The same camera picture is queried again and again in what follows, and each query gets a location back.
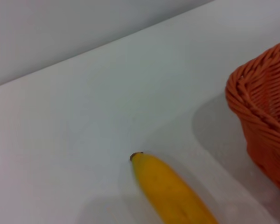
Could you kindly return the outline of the orange woven rectangular basket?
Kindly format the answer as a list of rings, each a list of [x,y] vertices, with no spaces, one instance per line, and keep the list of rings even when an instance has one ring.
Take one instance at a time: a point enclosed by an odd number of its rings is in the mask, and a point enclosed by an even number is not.
[[[280,189],[280,43],[234,70],[225,97],[250,158]]]

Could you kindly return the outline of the yellow banana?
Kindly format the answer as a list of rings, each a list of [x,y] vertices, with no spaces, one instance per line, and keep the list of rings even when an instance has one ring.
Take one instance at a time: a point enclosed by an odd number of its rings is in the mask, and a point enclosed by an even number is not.
[[[164,224],[219,224],[198,194],[163,160],[136,152],[130,161],[140,189]]]

